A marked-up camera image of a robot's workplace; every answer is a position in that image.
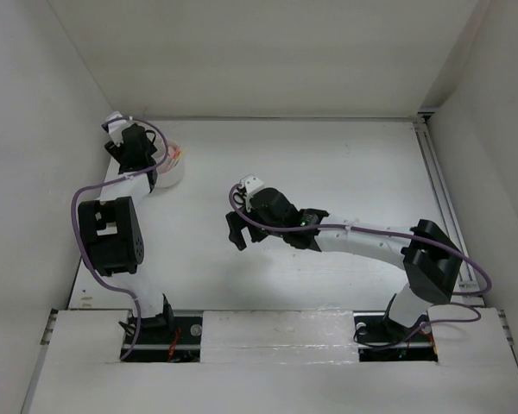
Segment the cable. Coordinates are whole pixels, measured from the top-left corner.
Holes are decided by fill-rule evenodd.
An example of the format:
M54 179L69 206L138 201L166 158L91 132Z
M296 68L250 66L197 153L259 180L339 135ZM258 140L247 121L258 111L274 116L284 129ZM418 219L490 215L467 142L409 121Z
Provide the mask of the cable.
M232 194L234 194L235 191L237 191L240 184L235 184L231 188L231 192L229 194L228 200L231 204L232 209L248 224L251 224L252 226L255 226L259 229L265 229L268 231L274 231L276 233L293 233L296 231L307 231L307 230L316 230L316 229L344 229L344 230L352 230L357 231L359 233L367 233L371 235L386 235L388 237L401 237L404 239L409 240L415 240L417 242L422 242L425 244L430 244L436 248L441 248L442 250L445 250L449 254L454 254L457 256L460 260L465 261L469 265L471 265L482 277L483 280L485 280L485 287L477 292L453 292L453 295L456 296L476 296L476 295L483 295L484 293L487 293L491 290L491 287L493 286L493 283L491 282L490 276L482 269L480 265L478 265L473 259L466 256L462 252L460 252L457 249L450 248L449 246L440 243L438 241L434 241L431 239L427 239L426 237L422 237L419 235L408 235L407 233L399 233L396 231L387 231L387 230L374 230L374 229L366 229L364 227L359 226L346 226L344 224L316 224L316 225L309 225L309 226L303 226L303 227L272 227L272 226L266 226L264 224L258 223L249 217L247 217L240 209L238 208L237 204L232 199Z
M435 348L435 341L433 340L432 334L425 334L421 330L419 330L418 333L421 334L422 336L425 336L426 338L428 338L430 340L430 343L432 344L432 348Z
M234 200L234 202L239 206L239 207L243 207L245 205L245 200L243 199L243 195L240 194L239 192L235 191L233 194L232 194L232 199Z
M115 119L110 119L109 121L106 121L103 124L103 126L107 126L107 125L109 125L109 124L111 124L113 122L122 121L122 120L124 120L124 121L136 121L136 122L148 125L150 128L155 129L159 133L161 139L163 140L163 144L165 145L165 148L167 148L167 138L165 138L165 135L153 123L148 122L148 121L144 121L143 119L134 118L132 116L120 116L120 117L117 117ZM135 308L136 308L136 328L135 328L135 334L134 334L134 337L132 339L132 343L130 344L129 349L127 349L127 352L125 352L124 355L121 356L121 360L124 360L125 358L127 358L127 356L130 355L130 353L132 352L132 350L134 349L134 347L136 345L136 342L138 341L138 336L140 335L140 328L141 328L141 324L142 324L142 309L140 307L140 302L138 301L138 297L137 297L137 295L135 295L135 293L133 291L131 291L130 289L123 289L121 287L115 287L115 286L108 285L107 283L105 283L102 280L100 275L96 272L96 269L94 269L94 267L92 266L92 263L90 261L90 258L88 257L88 253L85 250L85 246L83 244L83 241L82 241L82 239L80 237L80 233L79 233L79 222L78 222L78 219L77 219L77 202L79 201L79 197L80 197L80 195L83 192L91 191L91 190L98 190L98 189L104 188L104 187L106 187L108 185L114 185L114 184L117 184L117 183L121 183L121 182L123 182L126 179L132 179L132 178L134 178L134 177L136 177L138 175L142 175L142 174L148 173L150 171L153 171L158 166L160 166L165 161L167 161L167 157L168 157L168 152L166 150L165 153L163 154L163 158L161 158L160 161L158 163L156 163L155 165L153 165L153 166L149 166L147 168L144 168L141 171L134 172L132 174L124 175L124 176L122 176L121 178L118 178L118 179L113 179L111 181L106 181L106 182L104 182L102 184L88 185L86 187L79 188L73 194L73 199L71 200L71 225L73 226L73 233L75 234L75 240L77 241L77 245L79 246L80 255L82 256L83 262L85 263L85 266L88 268L88 271L90 272L92 277L102 287L104 287L108 291L120 292L120 293L125 293L125 294L129 295L132 298L132 300L133 300L133 302L135 304Z
M470 322L477 322L482 318L482 314L479 312L478 309L476 309L473 306L470 306L468 304L460 304L459 302L449 302L448 304L452 304L454 306L460 306L461 308L468 309L469 311L474 312L476 314L476 317L473 317L472 319L435 319L433 321L423 322L416 329L413 329L410 334L405 336L400 341L389 343L388 345L382 345L379 347L358 341L357 340L357 331L355 331L355 335L353 336L353 341L355 341L359 345L367 346L367 347L369 347L369 349L371 349L373 351L385 351L386 349L391 349L391 348L399 345L400 343L408 341L413 336L415 336L417 333L419 333L421 330L423 330L426 326L434 325L435 323L470 323Z
M182 336L182 328L178 328L174 333L174 340L169 347L169 356L167 362L170 362L174 357L174 351L176 349L176 344L179 343L180 337Z

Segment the white wall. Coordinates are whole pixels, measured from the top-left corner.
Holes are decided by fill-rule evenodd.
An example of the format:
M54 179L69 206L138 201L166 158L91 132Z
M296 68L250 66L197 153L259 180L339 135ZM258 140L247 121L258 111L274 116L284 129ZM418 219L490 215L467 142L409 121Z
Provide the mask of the white wall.
M493 1L455 94L430 121L472 256L495 281L518 359L518 0Z
M411 116L478 0L50 3L125 112Z
M472 11L470 19L464 25L457 42L447 56L447 60L439 71L438 77L430 87L422 103L422 108L438 108L455 91L464 66L470 56L472 42L483 21L485 10L491 0L479 0Z
M111 107L45 0L0 0L0 414L19 412L77 266L69 203L103 178Z

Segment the white plastic cup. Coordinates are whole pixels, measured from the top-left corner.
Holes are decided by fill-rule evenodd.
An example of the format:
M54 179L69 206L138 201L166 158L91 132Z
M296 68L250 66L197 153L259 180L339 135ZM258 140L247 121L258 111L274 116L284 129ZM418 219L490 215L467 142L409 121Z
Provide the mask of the white plastic cup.
M175 141L167 140L167 144L172 147L175 151L180 148L180 144ZM160 161L163 158L163 154L165 153L165 146L161 141L161 144L155 145L157 148L157 152L153 155L155 161ZM176 183L178 183L182 176L184 175L185 167L184 167L184 154L177 162L176 166L167 171L167 166L171 161L171 157L167 157L167 161L165 161L162 165L157 168L157 182L155 183L156 187L159 188L168 188Z

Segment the white platform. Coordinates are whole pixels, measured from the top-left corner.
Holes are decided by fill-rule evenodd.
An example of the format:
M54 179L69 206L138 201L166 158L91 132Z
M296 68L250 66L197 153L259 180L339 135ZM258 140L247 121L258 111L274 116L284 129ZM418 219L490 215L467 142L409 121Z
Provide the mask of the white platform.
M406 282L390 265L350 254L299 251L281 240L243 252L228 240L228 191L249 173L298 208L364 223L441 224L411 122L158 122L186 148L186 175L137 207L145 244L139 274L178 310L383 310ZM108 178L117 174L111 162ZM84 266L72 309L127 309Z
M435 309L439 313L431 318L450 316L448 312L452 311L449 306ZM227 319L222 317L223 313L227 313ZM278 312L270 313L273 320L277 318ZM266 359L258 361L258 353L247 353L250 362L255 363L245 363L246 355L239 353L232 362L213 358L208 363L167 364L117 360L123 339L117 321L126 318L126 311L62 311L30 414L518 414L518 369L514 357L495 310L482 313L481 321L467 327L450 324L434 331L436 346L445 356L441 363L358 363L354 353L350 353L347 364L306 364L303 358L296 363L289 354L286 363L281 363L282 354L269 363ZM256 317L245 312L237 317L240 323L236 330L230 321L233 312L212 312L210 316L204 321L203 339L223 348L223 358L230 358L233 348L248 347L252 351L268 348L269 344L310 344L312 337L319 339L325 335L328 340L332 333L331 328L323 333L314 327L314 332L308 334L297 329L296 337L291 339L295 316L282 315L278 323L272 324L285 332L281 342L279 332L273 329L270 335L267 330L261 336L256 334L254 327L264 322L265 315ZM242 323L246 317L249 323ZM344 325L333 325L344 332ZM218 341L217 328L225 333L231 330L230 335ZM347 337L351 336L349 327Z
M202 363L349 364L358 362L350 310L207 311Z

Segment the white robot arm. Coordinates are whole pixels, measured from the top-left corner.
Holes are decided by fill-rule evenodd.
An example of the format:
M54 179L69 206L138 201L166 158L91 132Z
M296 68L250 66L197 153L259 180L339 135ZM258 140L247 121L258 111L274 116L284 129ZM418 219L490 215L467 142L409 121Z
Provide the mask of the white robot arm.
M138 270L144 259L144 243L136 206L154 190L157 172L132 174L155 165L155 132L122 119L118 112L107 118L104 130L111 138L105 149L119 163L118 177L129 178L105 187L97 199L79 204L79 233L99 275L135 293L142 310L142 329L168 326L170 305L150 285L142 269Z
M462 261L440 248L386 235L358 233L351 230L358 220L327 211L297 210L282 193L265 188L255 176L248 176L235 186L231 204L235 211L226 216L231 230L229 239L240 250L246 247L242 229L248 228L253 242L274 235L295 248L358 254L405 270L408 283L391 299L384 317L392 337L402 338L417 326L419 318L433 304L447 304L451 300ZM421 235L456 249L443 231L428 220L420 220L417 226L404 230L364 223L360 227Z

